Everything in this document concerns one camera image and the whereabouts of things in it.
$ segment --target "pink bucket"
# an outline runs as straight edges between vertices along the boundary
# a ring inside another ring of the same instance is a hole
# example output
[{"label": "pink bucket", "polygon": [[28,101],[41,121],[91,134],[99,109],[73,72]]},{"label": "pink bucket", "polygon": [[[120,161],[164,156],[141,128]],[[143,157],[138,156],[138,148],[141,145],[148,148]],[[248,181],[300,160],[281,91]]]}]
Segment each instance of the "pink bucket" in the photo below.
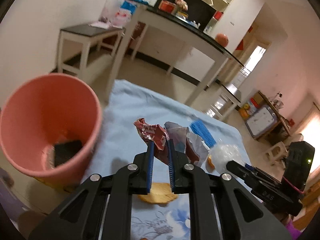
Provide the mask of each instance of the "pink bucket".
[{"label": "pink bucket", "polygon": [[[20,172],[56,186],[80,182],[92,157],[102,111],[93,90],[70,75],[53,73],[32,79],[8,99],[0,117],[0,144]],[[79,139],[82,149],[55,168],[47,150],[60,138]]]}]

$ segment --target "orange ball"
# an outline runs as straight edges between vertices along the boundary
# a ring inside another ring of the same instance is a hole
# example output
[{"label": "orange ball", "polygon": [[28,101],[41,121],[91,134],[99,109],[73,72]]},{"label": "orange ball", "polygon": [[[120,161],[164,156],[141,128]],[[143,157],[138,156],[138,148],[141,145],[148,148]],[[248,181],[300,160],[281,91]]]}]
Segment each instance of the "orange ball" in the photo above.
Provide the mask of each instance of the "orange ball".
[{"label": "orange ball", "polygon": [[228,36],[226,36],[225,34],[222,33],[218,33],[216,38],[215,38],[216,42],[219,43],[222,47],[226,47],[229,43],[229,39]]}]

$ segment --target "light blue cloth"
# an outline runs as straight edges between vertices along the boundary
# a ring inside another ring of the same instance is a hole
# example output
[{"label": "light blue cloth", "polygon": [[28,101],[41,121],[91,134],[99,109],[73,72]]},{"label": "light blue cloth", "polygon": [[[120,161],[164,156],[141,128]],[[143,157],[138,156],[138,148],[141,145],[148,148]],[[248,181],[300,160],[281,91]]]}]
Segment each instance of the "light blue cloth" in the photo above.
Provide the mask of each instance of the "light blue cloth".
[{"label": "light blue cloth", "polygon": [[[114,174],[119,168],[132,163],[136,154],[147,150],[147,145],[133,125],[142,117],[149,124],[163,126],[169,121],[183,127],[201,119],[216,141],[221,139],[225,144],[237,145],[242,159],[250,164],[241,135],[236,128],[171,98],[125,80],[116,80],[109,97],[109,105],[104,110],[103,125],[95,155],[85,172],[83,181],[93,173],[103,177]],[[215,170],[213,172],[207,170],[205,163],[202,168],[207,173],[219,175]],[[168,166],[158,159],[154,159],[152,181],[169,183]],[[189,217],[188,195],[179,195],[175,201],[167,205],[151,205],[133,196],[131,239],[188,240],[190,239]]]}]

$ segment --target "pink cable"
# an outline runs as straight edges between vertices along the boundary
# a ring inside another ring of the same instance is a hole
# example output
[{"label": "pink cable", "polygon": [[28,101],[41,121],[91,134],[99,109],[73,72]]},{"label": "pink cable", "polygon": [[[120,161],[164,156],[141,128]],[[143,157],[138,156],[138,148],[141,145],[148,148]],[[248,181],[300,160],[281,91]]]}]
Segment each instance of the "pink cable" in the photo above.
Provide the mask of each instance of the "pink cable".
[{"label": "pink cable", "polygon": [[293,187],[296,191],[298,191],[300,194],[304,194],[304,191],[299,190],[297,187],[295,187],[290,181],[288,181],[285,177],[283,177],[284,180],[291,186]]}]

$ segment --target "silver screw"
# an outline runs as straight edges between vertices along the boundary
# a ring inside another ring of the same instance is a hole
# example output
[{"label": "silver screw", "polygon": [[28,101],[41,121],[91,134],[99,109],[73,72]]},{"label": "silver screw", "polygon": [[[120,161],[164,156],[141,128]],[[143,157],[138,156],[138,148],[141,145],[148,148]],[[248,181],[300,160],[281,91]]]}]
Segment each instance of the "silver screw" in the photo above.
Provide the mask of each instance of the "silver screw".
[{"label": "silver screw", "polygon": [[191,163],[187,163],[187,164],[184,165],[184,168],[187,171],[192,171],[195,167]]},{"label": "silver screw", "polygon": [[128,165],[128,170],[129,171],[135,171],[138,168],[138,166],[134,163],[131,163]]},{"label": "silver screw", "polygon": [[229,173],[223,173],[222,174],[222,178],[224,180],[231,180],[232,179],[232,176],[229,174]]},{"label": "silver screw", "polygon": [[100,179],[100,175],[99,175],[99,174],[92,174],[92,175],[90,176],[90,179],[91,179],[92,181],[98,181],[98,180]]}]

